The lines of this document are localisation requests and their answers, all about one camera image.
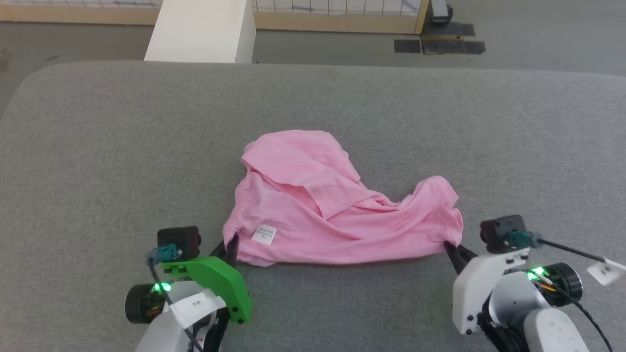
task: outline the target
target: black cable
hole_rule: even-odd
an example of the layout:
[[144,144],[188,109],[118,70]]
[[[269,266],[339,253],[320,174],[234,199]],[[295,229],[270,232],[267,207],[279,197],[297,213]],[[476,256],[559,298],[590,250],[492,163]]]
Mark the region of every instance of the black cable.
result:
[[[198,327],[198,325],[196,325],[196,324],[192,325],[192,327],[193,327],[192,334],[193,334],[194,336],[198,336],[198,330],[199,330],[200,328],[199,328],[199,327]],[[195,347],[195,346],[193,345],[193,342],[189,341],[189,346],[187,346],[187,352],[193,352],[193,348],[194,348],[194,347]]]
[[[150,268],[150,273],[152,274],[152,278],[158,284],[159,289],[161,289],[161,293],[163,293],[163,296],[165,297],[165,301],[167,302],[167,304],[170,305],[170,310],[171,310],[172,309],[172,305],[173,305],[172,299],[170,298],[170,295],[167,294],[167,291],[163,289],[163,286],[161,285],[161,280],[159,280],[158,275],[157,275],[157,271],[155,270],[155,266],[152,263],[154,263],[154,259],[148,258],[148,267]],[[192,332],[189,331],[188,328],[185,328],[183,330],[184,330],[185,334],[187,334],[189,339],[192,341],[193,345],[198,349],[198,351],[199,352],[204,352],[204,349],[202,349],[202,346],[200,346],[200,343],[198,343],[198,340],[196,340],[196,338],[194,337]]]
[[603,257],[594,256],[593,254],[589,254],[587,252],[579,251],[578,249],[574,249],[574,248],[571,248],[571,247],[568,247],[568,246],[564,246],[562,244],[546,241],[545,239],[537,239],[537,242],[543,243],[546,246],[559,248],[559,249],[562,249],[562,250],[567,251],[567,252],[578,254],[579,256],[587,257],[587,258],[593,259],[594,261],[598,261],[598,262],[602,262],[602,263],[605,262]]
[[608,339],[606,336],[604,336],[604,333],[602,332],[602,329],[600,329],[600,325],[598,325],[598,323],[595,322],[595,320],[593,320],[593,318],[591,317],[591,314],[589,314],[589,312],[583,308],[583,305],[580,304],[578,301],[576,301],[575,299],[573,299],[569,294],[567,294],[567,292],[563,291],[562,289],[560,289],[559,287],[556,287],[554,285],[551,286],[552,288],[554,288],[555,290],[557,290],[558,293],[562,294],[563,296],[567,297],[576,307],[578,307],[580,309],[580,311],[587,317],[587,319],[589,319],[589,321],[593,324],[593,327],[598,331],[598,334],[600,334],[600,337],[602,338],[602,340],[604,340],[604,343],[607,344],[607,348],[608,348],[608,352],[613,352],[613,348],[611,347],[611,343],[608,342]]

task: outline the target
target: connector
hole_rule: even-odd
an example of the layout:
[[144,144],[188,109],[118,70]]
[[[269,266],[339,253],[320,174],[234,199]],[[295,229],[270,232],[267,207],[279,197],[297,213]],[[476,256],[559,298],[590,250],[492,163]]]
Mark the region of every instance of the connector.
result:
[[539,248],[541,247],[541,234],[530,231],[516,231],[510,232],[506,236],[508,246],[512,248]]
[[154,248],[152,251],[146,253],[146,263],[152,259],[152,265],[157,265],[160,262],[169,262],[183,255],[183,251],[176,247],[175,244],[166,244]]

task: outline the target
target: black device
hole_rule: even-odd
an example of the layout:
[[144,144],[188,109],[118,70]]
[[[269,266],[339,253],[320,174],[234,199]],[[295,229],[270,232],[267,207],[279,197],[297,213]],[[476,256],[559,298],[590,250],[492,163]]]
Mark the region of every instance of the black device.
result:
[[[550,264],[541,267],[543,275],[553,282],[554,290],[561,289],[567,295],[558,291],[552,291],[549,287],[541,290],[541,295],[553,307],[563,307],[567,304],[578,302],[583,297],[583,283],[576,271],[565,263]],[[533,271],[528,271],[529,275],[534,275]]]
[[506,242],[508,234],[524,232],[526,226],[520,215],[509,215],[480,223],[480,239],[487,244],[487,252],[499,254],[516,251]]
[[124,310],[133,324],[150,324],[165,305],[165,296],[154,284],[134,285],[126,295]]
[[159,247],[175,244],[176,248],[182,250],[182,254],[172,261],[182,262],[197,258],[200,255],[202,237],[196,226],[170,227],[156,233],[156,243]]

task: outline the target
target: white tag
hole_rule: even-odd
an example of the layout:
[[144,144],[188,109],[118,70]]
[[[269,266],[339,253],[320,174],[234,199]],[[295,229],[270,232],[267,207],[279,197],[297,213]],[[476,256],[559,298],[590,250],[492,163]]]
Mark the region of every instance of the white tag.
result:
[[254,235],[252,235],[252,240],[261,242],[264,244],[272,244],[272,241],[274,240],[275,235],[276,235],[275,227],[261,225],[254,232]]
[[597,262],[596,264],[587,268],[587,271],[593,276],[602,286],[609,285],[611,282],[617,280],[622,275],[622,271],[610,264]]
[[170,309],[174,313],[176,321],[182,326],[183,329],[190,327],[193,323],[206,317],[212,312],[224,308],[226,302],[219,297],[215,296],[213,292],[208,289],[196,293],[193,296],[183,298],[180,301],[172,304]]

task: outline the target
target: green led light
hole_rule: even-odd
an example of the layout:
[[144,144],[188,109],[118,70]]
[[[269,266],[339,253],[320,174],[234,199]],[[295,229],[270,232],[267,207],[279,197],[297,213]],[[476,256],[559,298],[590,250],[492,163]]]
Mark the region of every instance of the green led light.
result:
[[[166,290],[166,291],[171,291],[172,290],[172,285],[170,285],[167,282],[161,282],[161,286],[163,286],[163,289]],[[158,287],[158,284],[155,284],[154,290],[156,292],[161,292],[161,288]]]
[[531,271],[538,275],[543,275],[543,273],[546,272],[546,270],[542,267],[536,267],[532,269]]

